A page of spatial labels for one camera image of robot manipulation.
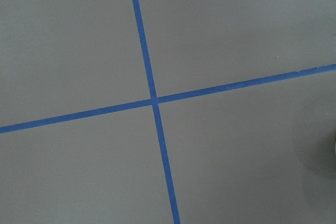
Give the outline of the green bowl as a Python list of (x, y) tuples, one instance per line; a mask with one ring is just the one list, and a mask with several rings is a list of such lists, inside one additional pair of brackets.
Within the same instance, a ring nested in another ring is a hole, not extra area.
[(334, 155), (336, 156), (336, 140), (334, 141), (333, 153), (334, 153)]

